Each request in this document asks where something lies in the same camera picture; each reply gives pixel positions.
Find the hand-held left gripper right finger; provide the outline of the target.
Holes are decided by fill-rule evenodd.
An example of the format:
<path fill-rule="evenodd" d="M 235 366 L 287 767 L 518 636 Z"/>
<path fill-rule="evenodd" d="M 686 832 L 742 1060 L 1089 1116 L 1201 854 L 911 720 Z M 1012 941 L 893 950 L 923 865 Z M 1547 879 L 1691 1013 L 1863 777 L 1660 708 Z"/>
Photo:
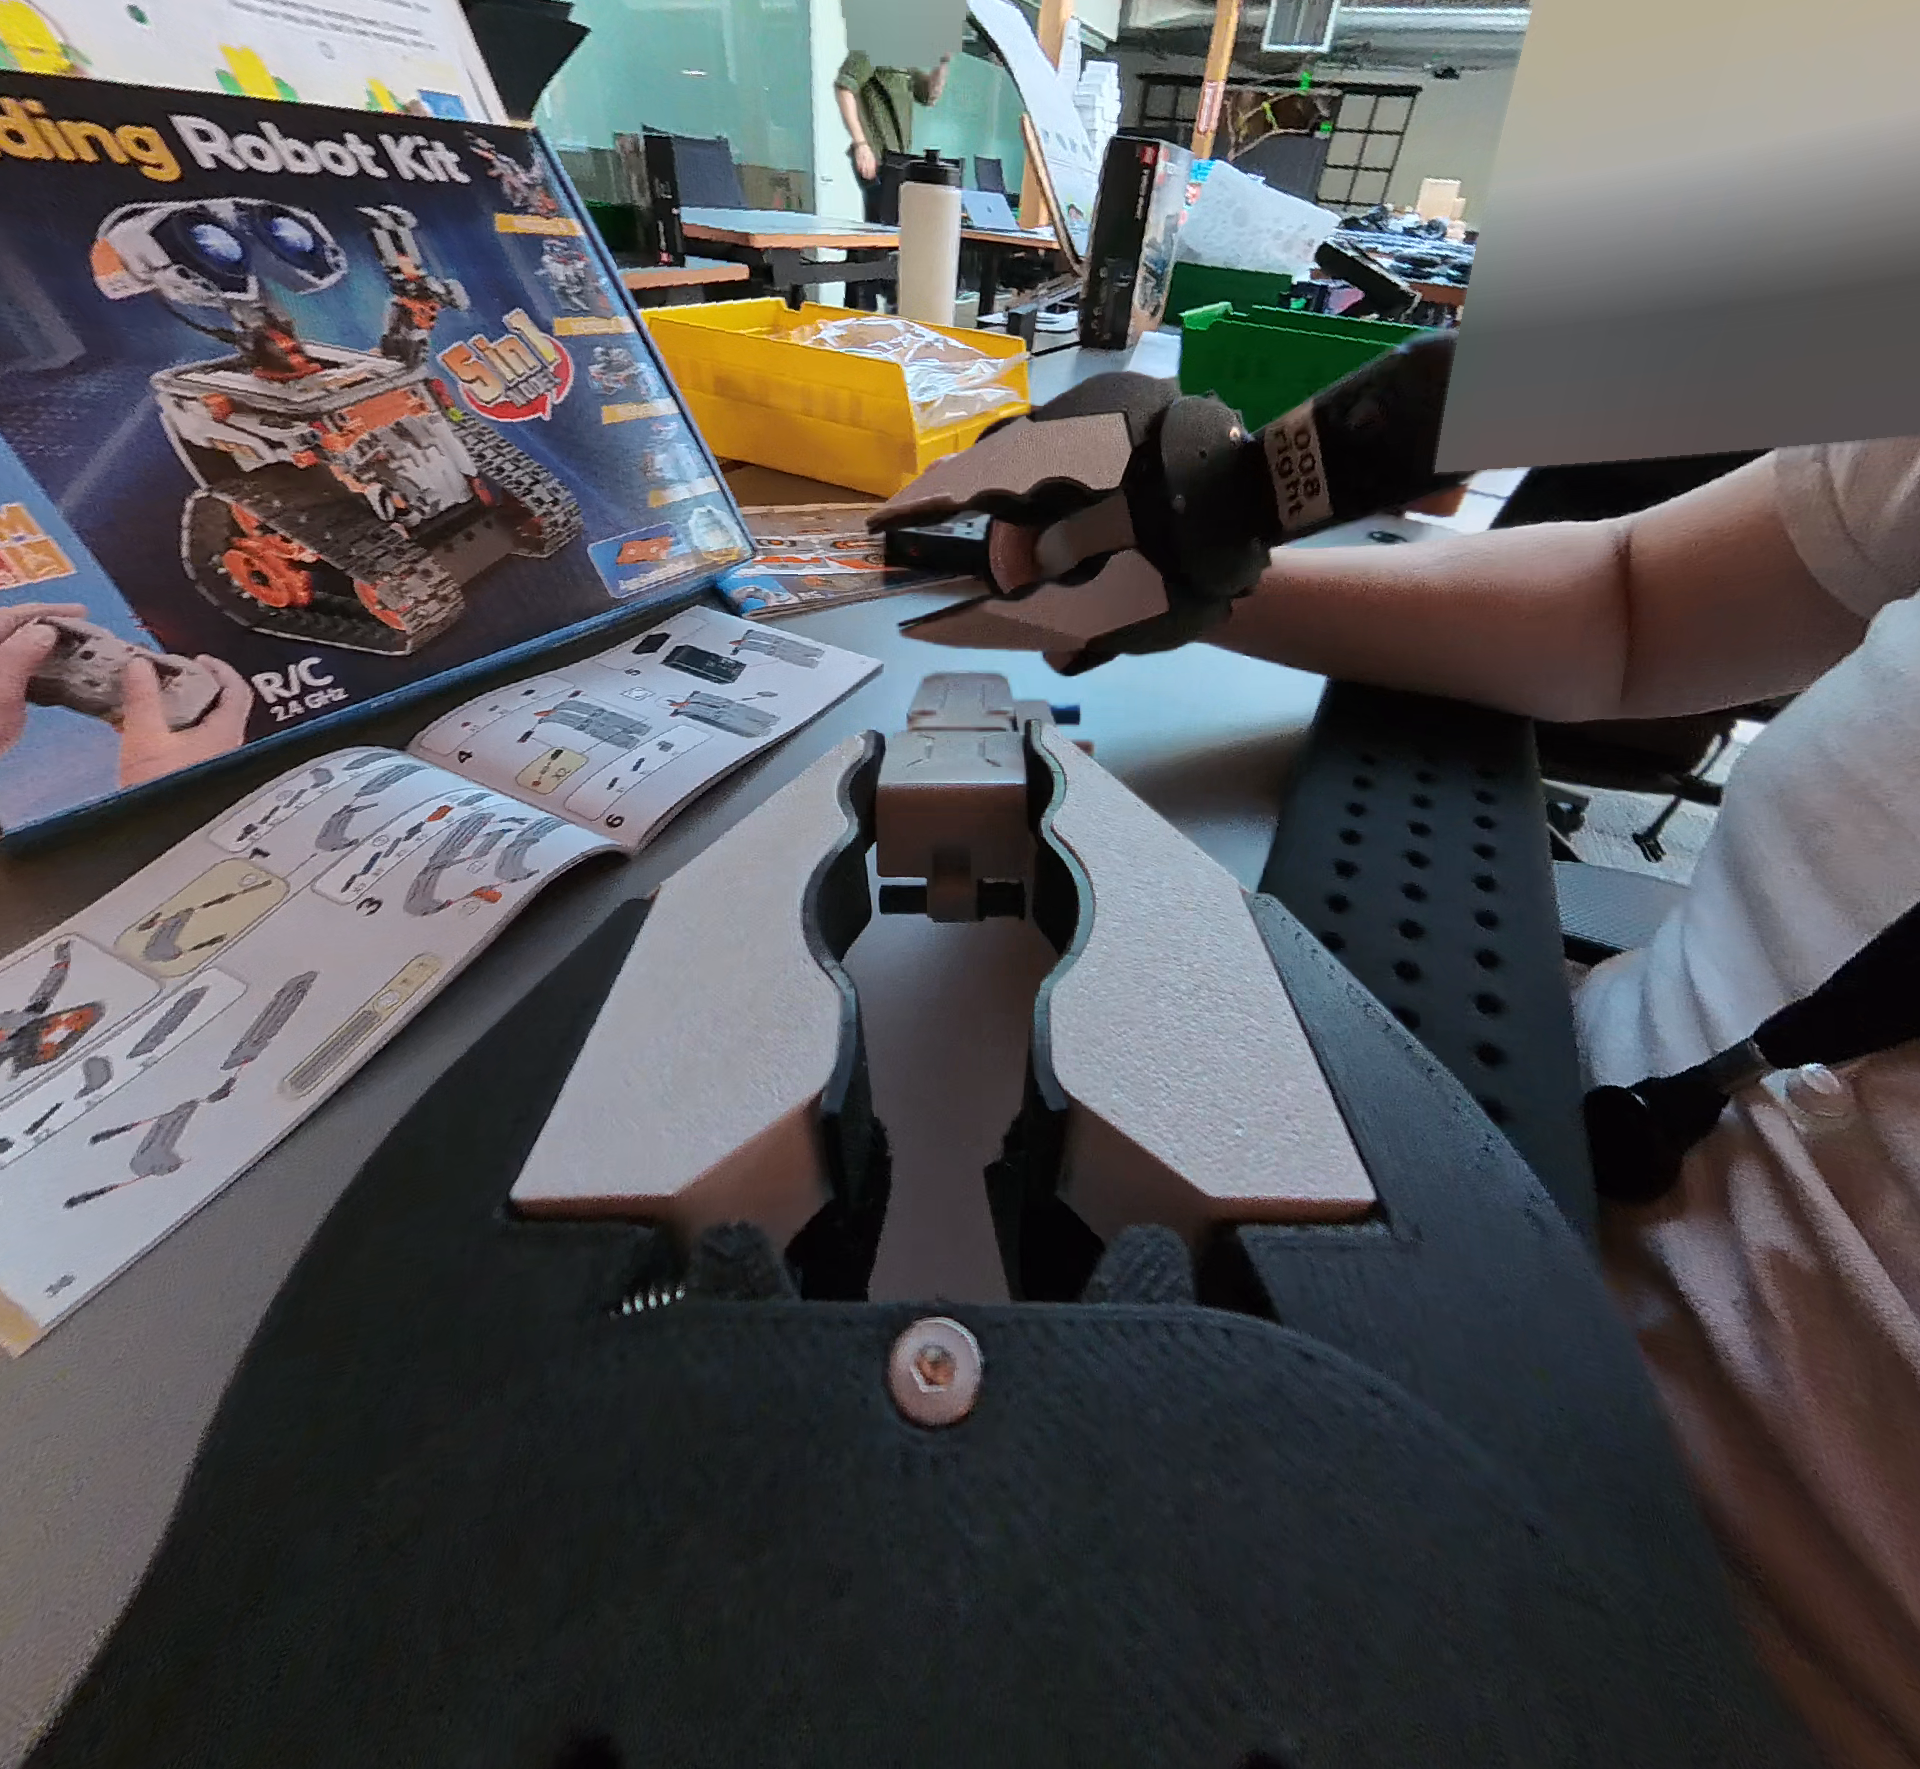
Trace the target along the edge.
<path fill-rule="evenodd" d="M 1367 1220 L 1379 1191 L 1235 876 L 1062 729 L 1028 731 L 1059 950 L 986 1190 L 1013 1296 L 1079 1296 L 1123 1229 Z"/>

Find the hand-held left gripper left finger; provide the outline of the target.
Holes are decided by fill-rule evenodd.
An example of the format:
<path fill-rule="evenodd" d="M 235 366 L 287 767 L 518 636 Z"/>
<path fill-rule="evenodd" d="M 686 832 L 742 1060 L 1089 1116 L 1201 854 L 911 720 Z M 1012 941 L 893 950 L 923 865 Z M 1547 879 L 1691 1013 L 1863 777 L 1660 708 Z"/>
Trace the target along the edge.
<path fill-rule="evenodd" d="M 674 871 L 512 1187 L 686 1249 L 750 1223 L 804 1292 L 866 1292 L 892 1156 L 844 956 L 873 916 L 883 738 L 861 731 Z"/>

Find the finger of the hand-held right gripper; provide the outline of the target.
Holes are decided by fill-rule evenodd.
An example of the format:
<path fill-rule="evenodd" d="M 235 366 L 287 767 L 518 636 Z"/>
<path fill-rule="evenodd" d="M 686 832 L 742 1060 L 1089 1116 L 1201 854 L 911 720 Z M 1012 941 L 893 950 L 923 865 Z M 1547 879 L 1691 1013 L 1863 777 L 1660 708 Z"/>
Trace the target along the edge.
<path fill-rule="evenodd" d="M 1040 531 L 986 520 L 989 593 L 899 626 L 954 651 L 1038 651 L 1061 675 L 1120 654 L 1168 651 L 1209 631 L 1209 600 L 1171 584 L 1136 547 L 1089 558 L 1079 580 L 1044 579 Z"/>
<path fill-rule="evenodd" d="M 1134 452 L 1123 413 L 1008 420 L 879 502 L 869 531 L 986 512 L 1024 527 L 1067 523 L 1080 542 L 1136 542 L 1125 492 Z"/>

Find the grey brick assembly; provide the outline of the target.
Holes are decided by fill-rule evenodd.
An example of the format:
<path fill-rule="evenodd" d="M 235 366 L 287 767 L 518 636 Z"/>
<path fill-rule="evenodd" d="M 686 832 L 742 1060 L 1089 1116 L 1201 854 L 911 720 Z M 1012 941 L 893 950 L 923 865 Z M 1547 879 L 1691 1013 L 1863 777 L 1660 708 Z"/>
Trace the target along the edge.
<path fill-rule="evenodd" d="M 934 920 L 1029 916 L 1056 950 L 1080 901 L 1040 820 L 1054 789 L 1029 767 L 1033 723 L 1077 726 L 1079 705 L 1022 700 L 1005 676 L 926 676 L 887 738 L 876 783 L 876 907 Z"/>

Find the person's right forearm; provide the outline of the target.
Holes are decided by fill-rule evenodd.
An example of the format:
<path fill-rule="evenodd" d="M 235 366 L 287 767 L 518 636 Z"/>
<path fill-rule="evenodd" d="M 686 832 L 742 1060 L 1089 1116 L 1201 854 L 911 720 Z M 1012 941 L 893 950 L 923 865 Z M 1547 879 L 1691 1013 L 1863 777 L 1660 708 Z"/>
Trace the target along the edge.
<path fill-rule="evenodd" d="M 1209 641 L 1336 681 L 1596 723 L 1790 697 L 1866 633 L 1811 574 L 1752 462 L 1600 523 L 1295 544 Z"/>

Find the grey desk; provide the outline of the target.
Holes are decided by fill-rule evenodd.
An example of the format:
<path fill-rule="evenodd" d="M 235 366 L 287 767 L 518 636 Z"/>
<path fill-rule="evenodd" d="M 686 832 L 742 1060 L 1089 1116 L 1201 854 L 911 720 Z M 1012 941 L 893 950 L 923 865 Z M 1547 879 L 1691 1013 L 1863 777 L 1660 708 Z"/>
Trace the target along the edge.
<path fill-rule="evenodd" d="M 1274 841 L 1320 676 L 1191 646 L 1054 683 L 1020 651 L 941 651 L 901 624 L 950 598 L 919 590 L 804 615 L 790 629 L 883 659 L 851 700 L 759 756 L 636 858 L 577 865 L 411 1021 L 274 1156 L 4 1359 L 4 1764 L 18 1764 L 139 1586 L 256 1334 L 300 1256 L 401 1116 L 626 898 L 858 728 L 893 728 L 936 668 L 991 668 L 1020 697 L 1080 707 L 1100 763 L 1252 888 Z M 853 947 L 893 1190 L 873 1292 L 1003 1302 L 983 1165 L 1020 1105 L 1029 1007 L 1051 952 L 1008 919 L 875 916 Z"/>

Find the wooden background desk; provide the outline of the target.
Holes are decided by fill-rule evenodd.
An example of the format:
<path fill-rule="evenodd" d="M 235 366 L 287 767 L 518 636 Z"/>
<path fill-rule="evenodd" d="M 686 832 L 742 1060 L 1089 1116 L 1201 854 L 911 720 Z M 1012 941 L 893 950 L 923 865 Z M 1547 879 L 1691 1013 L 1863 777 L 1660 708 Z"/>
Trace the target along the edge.
<path fill-rule="evenodd" d="M 643 309 L 706 301 L 723 290 L 780 293 L 792 308 L 802 308 L 823 287 L 893 284 L 899 276 L 899 229 L 892 223 L 687 205 L 681 209 L 686 258 L 654 267 L 640 258 L 636 208 L 589 202 L 587 211 Z"/>

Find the flat black device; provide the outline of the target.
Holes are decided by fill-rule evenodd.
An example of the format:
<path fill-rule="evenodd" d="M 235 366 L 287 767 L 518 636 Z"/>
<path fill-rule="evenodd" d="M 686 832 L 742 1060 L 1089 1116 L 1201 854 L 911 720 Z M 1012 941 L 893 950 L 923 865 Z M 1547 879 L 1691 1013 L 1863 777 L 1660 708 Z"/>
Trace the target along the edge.
<path fill-rule="evenodd" d="M 887 566 L 937 576 L 980 579 L 989 566 L 993 518 L 962 514 L 881 531 Z"/>

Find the green plastic bin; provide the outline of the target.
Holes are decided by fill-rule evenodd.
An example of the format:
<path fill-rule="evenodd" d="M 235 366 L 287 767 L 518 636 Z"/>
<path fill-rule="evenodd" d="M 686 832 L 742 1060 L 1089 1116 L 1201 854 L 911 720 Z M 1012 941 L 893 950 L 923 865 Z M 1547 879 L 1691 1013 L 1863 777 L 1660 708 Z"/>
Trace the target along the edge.
<path fill-rule="evenodd" d="M 1176 262 L 1164 328 L 1178 330 L 1181 389 L 1263 424 L 1421 333 L 1415 322 L 1308 309 L 1315 296 L 1285 273 Z"/>

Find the clear plastic bag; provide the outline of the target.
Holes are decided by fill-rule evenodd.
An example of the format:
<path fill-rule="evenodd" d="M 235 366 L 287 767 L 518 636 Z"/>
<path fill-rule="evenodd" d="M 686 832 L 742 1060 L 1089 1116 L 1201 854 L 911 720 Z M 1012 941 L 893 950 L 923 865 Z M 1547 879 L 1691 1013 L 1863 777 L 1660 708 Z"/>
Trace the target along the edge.
<path fill-rule="evenodd" d="M 917 433 L 1022 413 L 1029 405 L 1028 348 L 999 331 L 844 312 L 777 328 L 768 335 L 843 363 L 864 363 L 862 382 L 876 381 L 876 369 L 887 366 Z"/>

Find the brown cardboard sheet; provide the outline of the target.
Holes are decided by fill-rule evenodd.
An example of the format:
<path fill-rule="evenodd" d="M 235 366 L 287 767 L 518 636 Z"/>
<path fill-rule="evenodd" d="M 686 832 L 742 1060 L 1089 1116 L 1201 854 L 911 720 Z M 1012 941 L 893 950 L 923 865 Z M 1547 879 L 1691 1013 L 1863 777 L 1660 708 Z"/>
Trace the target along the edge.
<path fill-rule="evenodd" d="M 866 522 L 875 494 L 744 461 L 723 461 L 721 472 L 748 531 L 767 547 L 813 552 L 876 544 Z"/>

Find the tall black product box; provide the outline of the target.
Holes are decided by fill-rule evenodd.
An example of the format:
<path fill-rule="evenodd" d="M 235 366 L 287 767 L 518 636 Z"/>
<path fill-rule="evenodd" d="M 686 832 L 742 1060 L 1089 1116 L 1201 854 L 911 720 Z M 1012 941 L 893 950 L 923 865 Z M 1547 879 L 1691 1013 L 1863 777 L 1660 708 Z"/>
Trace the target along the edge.
<path fill-rule="evenodd" d="M 1192 154 L 1121 130 L 1108 146 L 1080 276 L 1077 337 L 1125 350 L 1159 330 L 1188 205 Z"/>

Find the white water bottle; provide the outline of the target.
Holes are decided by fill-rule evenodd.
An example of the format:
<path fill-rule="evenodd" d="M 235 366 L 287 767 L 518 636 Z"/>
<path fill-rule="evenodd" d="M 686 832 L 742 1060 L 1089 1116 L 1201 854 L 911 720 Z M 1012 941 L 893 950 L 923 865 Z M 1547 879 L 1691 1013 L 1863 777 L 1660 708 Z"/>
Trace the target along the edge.
<path fill-rule="evenodd" d="M 899 179 L 899 316 L 954 325 L 962 246 L 962 166 L 937 151 L 913 156 Z"/>

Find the orange blue leaflet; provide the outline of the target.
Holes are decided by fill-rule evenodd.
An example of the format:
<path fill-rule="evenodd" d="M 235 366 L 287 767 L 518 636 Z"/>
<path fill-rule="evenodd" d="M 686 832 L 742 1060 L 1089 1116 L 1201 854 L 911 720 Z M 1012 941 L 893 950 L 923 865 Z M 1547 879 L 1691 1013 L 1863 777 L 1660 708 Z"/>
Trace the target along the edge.
<path fill-rule="evenodd" d="M 744 619 L 779 621 L 835 609 L 908 589 L 968 589 L 972 576 L 954 566 L 926 566 L 887 556 L 881 533 L 768 533 L 750 559 L 723 571 L 720 598 Z"/>

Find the yellow plastic bin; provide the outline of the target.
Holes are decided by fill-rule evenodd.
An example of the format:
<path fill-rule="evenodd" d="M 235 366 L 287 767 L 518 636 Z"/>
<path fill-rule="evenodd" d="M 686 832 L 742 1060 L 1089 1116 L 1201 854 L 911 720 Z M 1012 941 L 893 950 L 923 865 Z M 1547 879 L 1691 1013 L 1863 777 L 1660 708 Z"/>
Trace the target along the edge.
<path fill-rule="evenodd" d="M 752 297 L 654 308 L 644 323 L 717 459 L 767 465 L 875 497 L 893 494 L 996 422 L 1024 415 L 977 417 L 917 433 L 887 366 L 876 369 L 876 381 L 862 382 L 864 363 L 843 363 L 768 335 L 844 312 Z"/>

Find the white speckled bag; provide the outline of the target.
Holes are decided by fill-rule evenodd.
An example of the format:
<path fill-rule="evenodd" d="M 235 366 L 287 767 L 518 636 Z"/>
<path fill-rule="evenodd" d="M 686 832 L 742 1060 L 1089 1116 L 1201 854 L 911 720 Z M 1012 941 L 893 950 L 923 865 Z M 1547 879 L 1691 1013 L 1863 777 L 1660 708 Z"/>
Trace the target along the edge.
<path fill-rule="evenodd" d="M 1206 269 L 1308 275 L 1339 215 L 1228 160 L 1209 160 L 1206 168 L 1192 180 L 1176 258 Z"/>

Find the black perforated chair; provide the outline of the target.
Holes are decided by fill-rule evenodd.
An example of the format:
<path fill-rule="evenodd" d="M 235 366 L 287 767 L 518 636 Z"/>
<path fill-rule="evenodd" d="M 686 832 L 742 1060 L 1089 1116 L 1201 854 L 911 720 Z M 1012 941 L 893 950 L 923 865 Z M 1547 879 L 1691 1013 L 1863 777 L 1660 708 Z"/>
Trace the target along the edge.
<path fill-rule="evenodd" d="M 1593 1235 L 1563 934 L 1583 959 L 1642 947 L 1682 888 L 1551 861 L 1536 729 L 1482 707 L 1327 685 L 1260 888 L 1475 1098 Z"/>

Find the white curved board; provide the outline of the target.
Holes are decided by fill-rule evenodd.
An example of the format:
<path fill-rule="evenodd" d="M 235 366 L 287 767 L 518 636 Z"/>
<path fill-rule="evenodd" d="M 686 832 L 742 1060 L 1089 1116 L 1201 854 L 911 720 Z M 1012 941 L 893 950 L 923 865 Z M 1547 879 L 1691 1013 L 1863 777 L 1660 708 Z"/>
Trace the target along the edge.
<path fill-rule="evenodd" d="M 968 14 L 999 53 L 1022 95 L 1024 116 L 1044 162 L 1052 214 L 1074 251 L 1086 251 L 1095 219 L 1100 156 L 1059 65 L 1012 0 L 968 0 Z"/>

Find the open instruction booklet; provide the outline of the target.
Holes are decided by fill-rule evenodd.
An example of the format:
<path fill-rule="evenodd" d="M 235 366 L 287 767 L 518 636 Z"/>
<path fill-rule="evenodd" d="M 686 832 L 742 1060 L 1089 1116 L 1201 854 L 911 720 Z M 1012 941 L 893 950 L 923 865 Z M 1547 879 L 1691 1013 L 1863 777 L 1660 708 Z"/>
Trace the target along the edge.
<path fill-rule="evenodd" d="M 636 852 L 879 666 L 684 609 L 407 748 L 283 772 L 8 957 L 4 1348 L 269 1153 L 552 877 Z"/>

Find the person's white shirt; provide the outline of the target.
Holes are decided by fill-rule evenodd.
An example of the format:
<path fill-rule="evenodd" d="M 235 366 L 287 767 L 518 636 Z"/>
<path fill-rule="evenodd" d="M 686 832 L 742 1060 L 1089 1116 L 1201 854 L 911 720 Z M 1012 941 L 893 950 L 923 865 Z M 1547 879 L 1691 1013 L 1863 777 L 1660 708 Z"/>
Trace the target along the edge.
<path fill-rule="evenodd" d="M 1599 1084 L 1734 1046 L 1916 902 L 1919 441 L 1788 448 L 1763 478 L 1802 565 L 1867 636 L 1741 756 L 1653 941 L 1580 988 Z"/>

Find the blue robot kit box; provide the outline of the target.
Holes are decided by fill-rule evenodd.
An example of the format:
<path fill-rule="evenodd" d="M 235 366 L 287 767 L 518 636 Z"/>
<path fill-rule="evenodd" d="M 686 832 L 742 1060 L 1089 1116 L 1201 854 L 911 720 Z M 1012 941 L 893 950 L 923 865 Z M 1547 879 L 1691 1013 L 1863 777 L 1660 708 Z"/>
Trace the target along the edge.
<path fill-rule="evenodd" d="M 750 559 L 514 126 L 4 73 L 4 834 Z"/>

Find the black sheet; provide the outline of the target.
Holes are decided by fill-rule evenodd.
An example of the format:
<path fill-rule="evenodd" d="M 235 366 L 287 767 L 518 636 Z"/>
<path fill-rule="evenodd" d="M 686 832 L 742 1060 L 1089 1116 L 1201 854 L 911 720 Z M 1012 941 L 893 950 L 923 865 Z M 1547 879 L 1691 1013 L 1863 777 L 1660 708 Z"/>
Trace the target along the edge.
<path fill-rule="evenodd" d="M 589 36 L 565 0 L 458 0 L 493 85 L 516 122 L 536 103 Z"/>

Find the person's pink pants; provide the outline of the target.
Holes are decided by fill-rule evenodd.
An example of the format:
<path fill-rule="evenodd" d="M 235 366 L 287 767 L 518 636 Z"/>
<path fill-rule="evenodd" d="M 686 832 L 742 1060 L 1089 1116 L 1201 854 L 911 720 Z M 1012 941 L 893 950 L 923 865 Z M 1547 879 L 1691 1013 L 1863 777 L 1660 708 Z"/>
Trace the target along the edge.
<path fill-rule="evenodd" d="M 1732 1102 L 1600 1212 L 1741 1614 L 1830 1764 L 1919 1763 L 1919 1062 Z"/>

